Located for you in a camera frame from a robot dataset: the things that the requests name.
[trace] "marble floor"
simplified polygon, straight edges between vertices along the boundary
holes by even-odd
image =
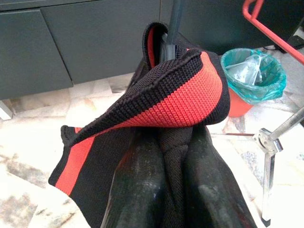
[[[209,126],[213,143],[233,171],[258,227],[262,202],[264,158],[255,143],[223,133],[273,131],[304,106],[304,66],[288,54],[268,51],[288,75],[283,97],[262,102],[240,118]],[[3,101],[13,112],[0,120],[0,228],[89,227],[76,204],[47,184],[63,144],[60,127],[83,127],[113,104],[125,91],[132,74],[75,85],[73,88]],[[280,140],[277,154],[271,227],[303,227],[304,128],[297,125]]]

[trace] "floor tile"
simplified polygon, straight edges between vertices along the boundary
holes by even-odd
[[[254,219],[254,221],[256,223],[256,226],[258,228],[266,228],[265,225],[263,224],[262,220],[261,220],[261,211],[256,206],[255,201],[253,200],[253,201],[247,202],[247,206],[248,206],[248,209],[251,213],[252,218]]]
[[[123,93],[92,98],[76,98],[71,101],[66,114],[65,124],[68,126],[84,127],[100,117]]]
[[[293,113],[273,108],[254,106],[245,115],[246,133],[257,133],[261,128],[274,131]]]
[[[40,94],[26,95],[11,99],[12,107],[16,113],[42,108],[70,101],[68,89],[61,89]]]
[[[245,133],[246,124],[244,116],[229,117],[224,127],[224,133]]]
[[[277,154],[275,156],[274,184],[304,186],[304,173],[301,166],[304,166],[304,161],[285,160],[284,156]]]
[[[304,95],[290,94],[289,98],[299,107],[304,106]]]
[[[224,133],[224,127],[227,124],[228,119],[229,119],[229,117],[227,117],[220,123],[208,125],[207,128],[208,128],[209,132],[210,133],[219,133],[219,134]]]
[[[65,117],[18,118],[5,121],[0,129],[4,169],[44,186],[62,155],[60,127]]]
[[[273,187],[271,199],[271,228],[303,227],[304,187]],[[257,210],[262,209],[262,195],[254,199]]]
[[[90,96],[97,94],[99,96],[111,96],[112,90],[108,79],[100,79],[94,81],[93,92]]]
[[[74,127],[84,127],[101,114],[97,113],[97,108],[91,98],[75,98],[71,101],[65,124]]]
[[[304,54],[304,48],[298,50]],[[287,86],[285,91],[304,95],[304,66],[294,58],[290,58],[289,54],[282,56],[282,65],[287,73]]]
[[[129,73],[126,75],[119,75],[108,78],[107,80],[110,84],[112,92],[114,94],[124,92],[127,89],[133,74],[134,73]]]
[[[254,141],[232,141],[236,151],[247,167],[254,174],[260,185],[263,185],[264,153]]]
[[[42,189],[7,172],[0,172],[0,182],[0,227],[28,227]]]
[[[48,185],[28,228],[89,228],[78,206],[63,192]]]
[[[290,96],[288,96],[286,92],[284,92],[283,96],[278,99],[260,102],[257,104],[257,106],[268,107],[268,108],[288,111],[292,113],[295,113],[296,111],[299,110],[299,106],[297,105],[297,102],[295,102]]]
[[[34,110],[28,110],[18,113],[18,118],[33,118],[33,117],[61,117],[66,116],[70,107],[70,102],[55,104]]]
[[[94,88],[94,81],[91,81],[91,82],[76,84],[73,87],[69,88],[68,91],[71,99],[73,99],[76,97],[83,97],[91,94],[93,92],[93,88]]]

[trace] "metal stand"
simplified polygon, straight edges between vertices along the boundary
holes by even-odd
[[[0,118],[2,120],[10,120],[12,117],[12,111],[2,101],[0,101]]]
[[[175,40],[180,27],[183,6],[184,0],[174,0],[168,34],[162,37],[161,62],[175,59]]]
[[[266,227],[270,225],[271,220],[271,193],[274,179],[275,155],[283,150],[278,137],[293,128],[304,119],[304,107],[293,114],[288,120],[280,125],[273,132],[262,128],[253,136],[254,141],[259,145],[265,154],[264,164],[264,182],[263,182],[263,207],[262,221]]]

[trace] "metal pole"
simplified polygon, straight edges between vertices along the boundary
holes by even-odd
[[[184,5],[184,0],[174,0],[168,36],[166,40],[166,54],[165,61],[175,59],[175,39],[179,31],[180,22],[181,22],[181,13]]]
[[[288,120],[286,120],[281,126],[275,129],[270,134],[271,140],[276,140],[282,134],[293,128],[296,124],[300,123],[304,119],[304,107],[302,107],[299,111],[293,114]]]
[[[271,195],[274,180],[275,170],[275,155],[265,153],[264,164],[264,182],[263,182],[263,207],[262,207],[262,221],[266,227],[270,225],[271,219]]]

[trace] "trash bin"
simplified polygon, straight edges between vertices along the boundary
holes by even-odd
[[[279,98],[286,87],[286,73],[271,55],[237,48],[221,58],[230,94],[230,117],[244,115],[259,102]]]

